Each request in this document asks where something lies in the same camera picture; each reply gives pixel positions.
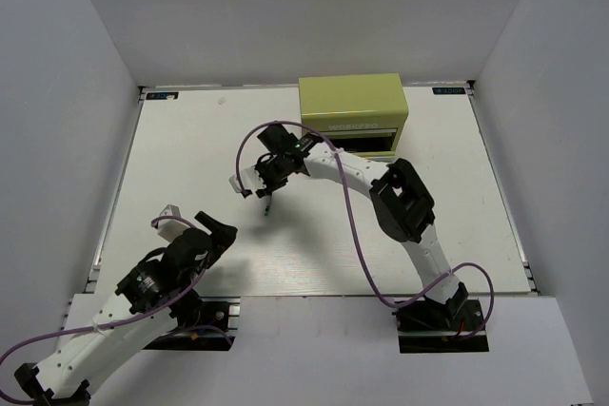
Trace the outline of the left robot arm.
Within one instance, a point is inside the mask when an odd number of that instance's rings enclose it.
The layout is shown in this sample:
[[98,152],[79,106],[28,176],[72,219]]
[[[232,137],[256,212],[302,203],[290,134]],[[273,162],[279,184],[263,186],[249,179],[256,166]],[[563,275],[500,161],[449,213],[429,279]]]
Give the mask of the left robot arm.
[[166,245],[127,272],[87,326],[62,331],[63,346],[16,369],[25,404],[87,405],[118,368],[157,340],[199,331],[227,336],[195,286],[235,243],[237,228],[203,211],[194,222],[166,213],[151,225]]

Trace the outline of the green metal drawer box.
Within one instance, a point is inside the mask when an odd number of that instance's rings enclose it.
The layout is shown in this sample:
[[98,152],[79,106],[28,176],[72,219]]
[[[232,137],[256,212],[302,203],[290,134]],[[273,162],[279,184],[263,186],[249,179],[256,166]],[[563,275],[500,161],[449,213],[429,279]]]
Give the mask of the green metal drawer box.
[[392,158],[409,107],[397,73],[304,77],[301,123],[348,152]]

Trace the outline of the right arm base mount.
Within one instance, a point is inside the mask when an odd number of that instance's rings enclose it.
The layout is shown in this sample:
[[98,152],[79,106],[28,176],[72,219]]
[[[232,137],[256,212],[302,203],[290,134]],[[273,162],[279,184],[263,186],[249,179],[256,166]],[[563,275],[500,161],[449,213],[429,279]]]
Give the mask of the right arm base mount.
[[431,304],[418,300],[393,312],[397,323],[401,354],[474,354],[487,353],[489,343],[484,330],[479,300],[468,299],[452,319],[446,319]]

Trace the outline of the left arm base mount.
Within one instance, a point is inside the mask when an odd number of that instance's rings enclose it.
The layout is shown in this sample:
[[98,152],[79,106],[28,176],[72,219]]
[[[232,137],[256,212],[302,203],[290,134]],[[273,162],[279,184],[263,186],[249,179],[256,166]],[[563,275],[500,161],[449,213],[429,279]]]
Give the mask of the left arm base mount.
[[182,327],[158,337],[146,350],[226,352],[237,336],[240,298],[203,298]]

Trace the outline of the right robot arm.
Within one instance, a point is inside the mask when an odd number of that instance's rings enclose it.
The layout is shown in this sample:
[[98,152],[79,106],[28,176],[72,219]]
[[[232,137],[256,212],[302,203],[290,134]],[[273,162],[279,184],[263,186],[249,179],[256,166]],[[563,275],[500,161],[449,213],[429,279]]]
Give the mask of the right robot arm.
[[367,197],[381,230],[406,250],[415,266],[431,320],[443,329],[462,320],[468,293],[438,241],[434,200],[409,161],[368,160],[333,145],[320,133],[310,131],[298,138],[278,122],[264,124],[257,138],[267,154],[242,173],[257,197],[284,187],[293,174],[328,180],[345,192]]

